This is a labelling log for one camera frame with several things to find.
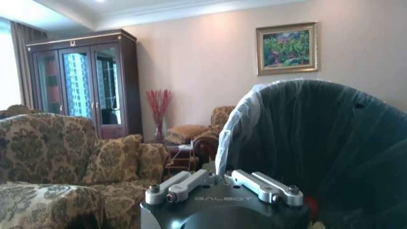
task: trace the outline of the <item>screw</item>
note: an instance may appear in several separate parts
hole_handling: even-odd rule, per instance
[[[272,200],[272,203],[278,203],[280,201],[280,195],[279,194],[275,194],[271,198]]]
[[[157,193],[160,191],[160,185],[157,185],[157,184],[151,185],[149,190],[152,193]]]
[[[168,192],[167,201],[168,201],[168,203],[175,203],[176,202],[176,194],[173,192]]]
[[[290,185],[288,192],[296,195],[299,193],[299,188],[295,185]]]

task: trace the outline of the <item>vase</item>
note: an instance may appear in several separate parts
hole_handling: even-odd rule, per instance
[[[163,121],[156,122],[155,124],[155,131],[153,131],[153,138],[157,142],[163,142]]]

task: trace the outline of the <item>framed painting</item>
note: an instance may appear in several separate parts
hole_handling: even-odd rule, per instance
[[[318,71],[318,22],[256,29],[258,75]]]

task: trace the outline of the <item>glass cabinet door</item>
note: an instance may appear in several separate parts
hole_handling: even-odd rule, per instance
[[[101,138],[123,135],[120,59],[117,44],[92,46],[96,114]]]
[[[67,115],[83,116],[95,120],[89,48],[83,47],[61,50],[60,62],[65,84]]]
[[[103,125],[121,124],[115,47],[95,51],[97,95]]]
[[[57,52],[33,54],[36,62],[37,108],[55,114],[63,114],[63,94],[57,68]]]

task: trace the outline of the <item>silver bracket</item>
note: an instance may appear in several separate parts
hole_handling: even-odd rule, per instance
[[[149,205],[161,204],[168,194],[168,189],[191,176],[187,171],[180,171],[173,177],[164,181],[160,185],[152,185],[145,191],[145,203]]]
[[[303,205],[303,193],[296,186],[286,186],[271,177],[260,172],[247,174],[240,169],[227,173],[224,180],[230,185],[243,185],[254,193],[259,199],[270,204],[275,204],[283,199],[284,203],[290,206]]]
[[[280,196],[287,205],[294,207],[303,205],[304,194],[295,185],[287,186],[260,172],[252,173],[252,176],[279,190]]]
[[[188,199],[188,193],[199,185],[211,185],[214,183],[215,183],[215,174],[206,169],[200,169],[184,181],[169,187],[167,194],[167,201],[169,203],[177,203],[180,201],[184,201],[185,199]]]

